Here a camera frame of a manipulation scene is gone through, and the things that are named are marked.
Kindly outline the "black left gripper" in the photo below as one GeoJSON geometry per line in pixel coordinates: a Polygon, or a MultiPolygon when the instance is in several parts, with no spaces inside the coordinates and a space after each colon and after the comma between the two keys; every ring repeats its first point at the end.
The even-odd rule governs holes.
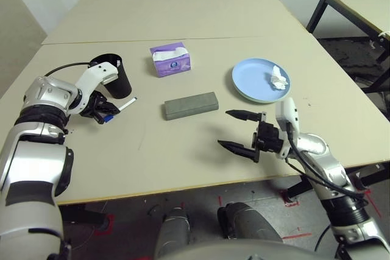
{"type": "Polygon", "coordinates": [[[101,92],[93,91],[87,106],[79,114],[85,118],[93,118],[98,124],[103,124],[105,117],[116,115],[116,113],[106,112],[118,112],[118,107],[111,102],[107,102],[101,92]]]}

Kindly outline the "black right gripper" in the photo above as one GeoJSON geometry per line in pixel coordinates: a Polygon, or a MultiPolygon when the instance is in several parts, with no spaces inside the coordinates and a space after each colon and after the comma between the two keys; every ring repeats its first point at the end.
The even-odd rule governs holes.
{"type": "Polygon", "coordinates": [[[283,139],[279,137],[279,129],[274,127],[273,124],[265,122],[266,114],[247,110],[227,110],[225,113],[236,119],[259,123],[252,138],[253,149],[248,149],[243,144],[238,144],[237,142],[218,140],[218,143],[223,148],[235,155],[248,158],[254,163],[259,162],[260,152],[279,153],[282,150],[283,139]]]}

